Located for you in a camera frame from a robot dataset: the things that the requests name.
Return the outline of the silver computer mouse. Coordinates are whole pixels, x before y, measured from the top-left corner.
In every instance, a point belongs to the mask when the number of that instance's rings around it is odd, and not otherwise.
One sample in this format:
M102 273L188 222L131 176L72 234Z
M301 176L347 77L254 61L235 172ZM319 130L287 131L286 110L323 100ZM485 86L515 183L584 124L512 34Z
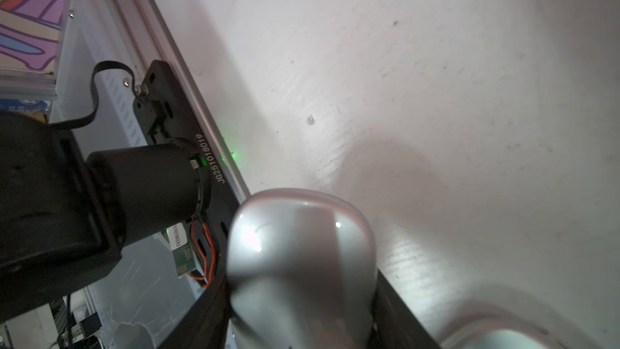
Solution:
M466 348L599 348L581 332L559 334L505 313L479 313L457 320L438 338L439 347Z
M377 286L368 220L304 189L259 192L237 210L226 278L240 348L364 348Z

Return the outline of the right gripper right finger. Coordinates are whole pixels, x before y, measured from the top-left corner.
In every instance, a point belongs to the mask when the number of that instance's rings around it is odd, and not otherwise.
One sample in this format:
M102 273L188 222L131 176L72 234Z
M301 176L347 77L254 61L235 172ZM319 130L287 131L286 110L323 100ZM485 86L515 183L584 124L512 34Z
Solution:
M370 348L439 349L381 271L372 304Z

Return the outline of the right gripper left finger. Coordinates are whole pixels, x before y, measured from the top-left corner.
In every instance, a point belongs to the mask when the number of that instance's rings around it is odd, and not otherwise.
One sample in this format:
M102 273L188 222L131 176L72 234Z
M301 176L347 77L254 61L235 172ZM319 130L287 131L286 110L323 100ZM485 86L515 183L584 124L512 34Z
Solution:
M218 256L213 282L192 305L159 348L224 348L229 319L230 289L227 253Z

